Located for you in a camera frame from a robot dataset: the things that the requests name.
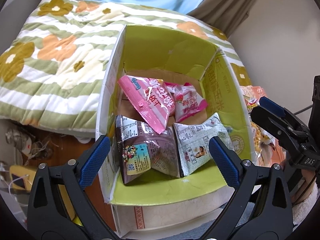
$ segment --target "striped comforter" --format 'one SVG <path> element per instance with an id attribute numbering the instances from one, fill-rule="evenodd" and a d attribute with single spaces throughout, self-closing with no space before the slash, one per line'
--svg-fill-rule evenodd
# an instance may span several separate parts
<path id="1" fill-rule="evenodd" d="M 225 35 L 192 17 L 134 4 L 42 0 L 0 56 L 0 116 L 94 137 L 111 51 L 119 31 L 132 24 L 177 29 L 220 46 L 240 85 L 250 84 Z"/>

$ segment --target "screw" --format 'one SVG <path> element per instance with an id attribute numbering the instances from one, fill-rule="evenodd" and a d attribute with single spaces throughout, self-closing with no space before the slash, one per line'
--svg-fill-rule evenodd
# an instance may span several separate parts
<path id="1" fill-rule="evenodd" d="M 274 167 L 276 170 L 281 169 L 281 166 L 280 166 L 278 163 L 273 164 L 273 167 Z"/>
<path id="2" fill-rule="evenodd" d="M 39 164 L 39 169 L 42 170 L 42 169 L 44 169 L 44 167 L 45 167 L 45 163 L 40 163 L 40 164 Z"/>
<path id="3" fill-rule="evenodd" d="M 242 162 L 243 164 L 244 164 L 244 166 L 251 166 L 251 161 L 249 161 L 249 160 L 243 160 L 243 162 Z"/>
<path id="4" fill-rule="evenodd" d="M 76 162 L 77 161 L 75 159 L 68 160 L 68 165 L 70 165 L 70 166 L 75 165 Z"/>

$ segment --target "white and pink snack bag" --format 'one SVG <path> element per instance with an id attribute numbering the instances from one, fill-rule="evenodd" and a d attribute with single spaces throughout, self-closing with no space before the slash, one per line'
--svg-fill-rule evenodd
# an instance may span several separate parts
<path id="1" fill-rule="evenodd" d="M 176 122 L 182 122 L 208 106 L 207 101 L 197 93 L 195 87 L 190 83 L 185 83 L 184 86 L 167 82 L 165 84 L 169 92 L 173 93 L 176 105 Z"/>
<path id="2" fill-rule="evenodd" d="M 151 128 L 158 134 L 165 131 L 169 116 L 174 114 L 175 105 L 163 80 L 125 75 L 118 83 Z"/>

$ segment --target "blue gripper pad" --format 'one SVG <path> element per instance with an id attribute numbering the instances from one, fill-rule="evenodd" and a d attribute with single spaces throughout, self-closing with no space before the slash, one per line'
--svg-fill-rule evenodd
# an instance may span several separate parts
<path id="1" fill-rule="evenodd" d="M 224 143 L 219 139 L 220 143 L 223 144 L 225 150 L 230 151 Z M 240 186 L 239 181 L 239 171 L 237 167 L 228 157 L 228 154 L 224 149 L 219 145 L 215 137 L 212 137 L 209 141 L 209 152 L 217 164 L 221 174 L 223 175 L 224 180 L 229 187 L 233 187 L 235 190 Z"/>
<path id="2" fill-rule="evenodd" d="M 85 187 L 92 185 L 92 182 L 104 160 L 106 159 L 109 151 L 110 139 L 105 136 L 81 169 L 79 184 L 83 190 Z"/>
<path id="3" fill-rule="evenodd" d="M 278 117 L 285 117 L 285 112 L 284 112 L 283 107 L 279 106 L 274 101 L 271 101 L 269 98 L 266 98 L 266 97 L 260 98 L 259 104 L 260 104 L 260 106 L 267 109 L 268 111 L 270 111 L 274 115 L 276 115 Z"/>

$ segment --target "curtain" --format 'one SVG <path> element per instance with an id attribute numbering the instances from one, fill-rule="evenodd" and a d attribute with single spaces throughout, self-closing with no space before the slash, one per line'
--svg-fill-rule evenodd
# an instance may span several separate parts
<path id="1" fill-rule="evenodd" d="M 256 0 L 203 0 L 188 15 L 223 31 L 227 37 L 249 16 Z"/>

